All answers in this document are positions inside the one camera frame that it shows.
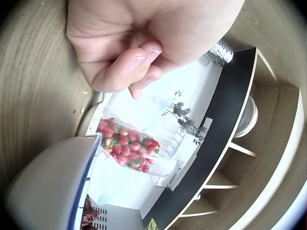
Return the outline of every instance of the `white plastic bag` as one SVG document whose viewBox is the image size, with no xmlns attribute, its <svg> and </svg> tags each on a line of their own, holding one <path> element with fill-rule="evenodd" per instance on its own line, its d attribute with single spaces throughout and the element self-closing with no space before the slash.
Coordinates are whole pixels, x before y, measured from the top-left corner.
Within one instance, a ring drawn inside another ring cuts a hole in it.
<svg viewBox="0 0 307 230">
<path fill-rule="evenodd" d="M 87 194 L 102 206 L 116 198 L 128 181 L 127 169 L 118 165 L 111 155 L 100 147 L 91 174 Z"/>
<path fill-rule="evenodd" d="M 114 117 L 115 121 L 141 131 L 153 127 L 174 100 L 176 83 L 173 78 L 161 78 L 142 89 L 142 96 L 135 100 L 128 89 L 114 93 L 104 109 L 102 119 Z"/>
</svg>

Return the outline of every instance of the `ventilation grille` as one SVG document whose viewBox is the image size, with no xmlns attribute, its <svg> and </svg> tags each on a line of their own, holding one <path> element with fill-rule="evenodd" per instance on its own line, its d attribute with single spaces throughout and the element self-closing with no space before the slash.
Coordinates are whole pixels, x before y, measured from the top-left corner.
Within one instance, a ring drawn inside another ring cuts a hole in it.
<svg viewBox="0 0 307 230">
<path fill-rule="evenodd" d="M 96 211 L 100 212 L 100 216 L 97 220 L 93 222 L 93 226 L 96 227 L 98 230 L 107 230 L 107 210 L 102 208 L 97 208 L 92 205 Z"/>
</svg>

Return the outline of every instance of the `black countertop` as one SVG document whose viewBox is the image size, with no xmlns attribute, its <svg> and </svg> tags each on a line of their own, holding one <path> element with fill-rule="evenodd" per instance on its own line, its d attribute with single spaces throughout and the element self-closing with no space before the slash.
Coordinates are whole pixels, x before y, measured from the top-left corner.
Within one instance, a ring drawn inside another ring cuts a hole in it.
<svg viewBox="0 0 307 230">
<path fill-rule="evenodd" d="M 152 217 L 159 229 L 165 229 L 194 197 L 212 171 L 238 120 L 251 80 L 256 48 L 235 52 L 223 67 L 219 82 L 201 123 L 207 117 L 213 122 L 197 158 L 172 192 L 165 189 L 143 219 L 147 226 Z"/>
</svg>

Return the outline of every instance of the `strawberry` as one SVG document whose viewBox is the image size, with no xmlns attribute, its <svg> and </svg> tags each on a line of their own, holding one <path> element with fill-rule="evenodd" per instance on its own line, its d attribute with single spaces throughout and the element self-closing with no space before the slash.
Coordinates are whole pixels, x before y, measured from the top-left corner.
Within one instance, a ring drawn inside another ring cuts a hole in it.
<svg viewBox="0 0 307 230">
<path fill-rule="evenodd" d="M 152 145 L 152 140 L 146 140 L 142 144 L 145 148 L 148 148 L 150 145 Z"/>
<path fill-rule="evenodd" d="M 107 126 L 108 126 L 107 122 L 105 122 L 104 120 L 100 120 L 98 124 L 98 129 L 103 130 Z"/>
<path fill-rule="evenodd" d="M 111 129 L 114 133 L 118 133 L 118 129 L 115 126 L 112 126 Z"/>
<path fill-rule="evenodd" d="M 127 145 L 122 146 L 122 154 L 125 156 L 129 156 L 130 155 L 130 147 Z"/>
<path fill-rule="evenodd" d="M 108 153 L 113 152 L 113 149 L 111 149 L 111 148 L 109 148 L 109 147 L 104 147 L 104 149 L 105 149 Z"/>
<path fill-rule="evenodd" d="M 144 168 L 144 165 L 140 165 L 140 166 L 138 167 L 138 170 L 142 171 L 143 168 Z"/>
<path fill-rule="evenodd" d="M 129 160 L 135 160 L 138 158 L 138 153 L 136 151 L 131 150 L 129 155 Z"/>
<path fill-rule="evenodd" d="M 138 151 L 140 149 L 141 145 L 134 141 L 132 144 L 131 144 L 131 149 L 133 149 L 134 151 Z"/>
<path fill-rule="evenodd" d="M 140 158 L 140 163 L 141 165 L 147 165 L 148 164 L 147 158 Z"/>
<path fill-rule="evenodd" d="M 120 165 L 123 165 L 127 162 L 128 158 L 126 158 L 124 155 L 120 154 L 117 157 L 117 163 Z"/>
<path fill-rule="evenodd" d="M 113 121 L 112 119 L 108 119 L 106 120 L 108 126 L 111 128 L 112 126 L 116 126 L 117 123 L 115 121 Z"/>
<path fill-rule="evenodd" d="M 117 161 L 118 160 L 118 156 L 115 153 L 111 153 L 111 156 Z"/>
<path fill-rule="evenodd" d="M 127 136 L 119 135 L 118 140 L 119 140 L 121 145 L 127 145 L 128 144 L 128 137 Z"/>
<path fill-rule="evenodd" d="M 147 159 L 149 164 L 156 164 L 158 162 L 158 158 L 157 157 L 153 157 L 151 159 Z"/>
<path fill-rule="evenodd" d="M 120 128 L 120 135 L 127 136 L 128 135 L 128 128 L 127 127 L 121 127 Z"/>
<path fill-rule="evenodd" d="M 140 148 L 138 153 L 140 154 L 140 158 L 145 158 L 147 156 L 147 151 L 146 149 Z"/>
<path fill-rule="evenodd" d="M 128 137 L 129 137 L 129 140 L 130 140 L 131 142 L 136 141 L 136 134 L 135 134 L 135 131 L 130 131 L 129 134 L 128 134 Z"/>
<path fill-rule="evenodd" d="M 148 148 L 147 148 L 147 155 L 150 155 L 150 156 L 155 156 L 156 155 L 156 149 L 153 145 L 150 145 Z"/>
<path fill-rule="evenodd" d="M 101 132 L 105 137 L 113 136 L 113 130 L 108 127 L 105 127 Z"/>
<path fill-rule="evenodd" d="M 147 166 L 147 165 L 144 165 L 144 167 L 143 167 L 143 173 L 148 173 L 149 172 L 149 166 Z"/>
<path fill-rule="evenodd" d="M 112 142 L 112 139 L 111 138 L 107 138 L 105 141 L 104 141 L 104 144 L 107 145 L 107 146 L 110 146 Z"/>
<path fill-rule="evenodd" d="M 132 168 L 138 168 L 138 167 L 140 167 L 140 165 L 141 164 L 139 164 L 139 163 L 131 163 Z"/>
<path fill-rule="evenodd" d="M 156 140 L 153 140 L 152 143 L 153 143 L 155 149 L 160 148 L 160 144 L 159 144 L 159 142 L 157 142 Z"/>
<path fill-rule="evenodd" d="M 118 133 L 114 133 L 113 138 L 118 139 L 119 134 Z"/>
<path fill-rule="evenodd" d="M 122 151 L 122 146 L 119 143 L 116 143 L 113 146 L 113 152 L 116 154 L 120 154 L 121 151 Z"/>
<path fill-rule="evenodd" d="M 146 133 L 138 132 L 136 134 L 136 140 L 140 141 L 140 142 L 143 142 L 144 138 L 147 138 L 147 137 L 148 137 L 148 134 L 146 134 Z"/>
</svg>

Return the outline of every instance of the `fingernail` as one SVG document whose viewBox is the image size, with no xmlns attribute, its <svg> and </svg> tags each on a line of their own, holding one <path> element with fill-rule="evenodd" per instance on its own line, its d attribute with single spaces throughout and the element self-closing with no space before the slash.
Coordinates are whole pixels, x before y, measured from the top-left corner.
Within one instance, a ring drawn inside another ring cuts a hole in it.
<svg viewBox="0 0 307 230">
<path fill-rule="evenodd" d="M 145 63 L 151 64 L 160 55 L 160 53 L 162 53 L 161 50 L 151 49 L 146 55 Z"/>
<path fill-rule="evenodd" d="M 151 83 L 151 82 L 154 82 L 158 79 L 160 79 L 160 78 L 156 78 L 155 76 L 150 76 L 146 79 L 146 83 Z"/>
<path fill-rule="evenodd" d="M 128 65 L 128 71 L 133 72 L 143 61 L 144 57 L 134 57 Z"/>
</svg>

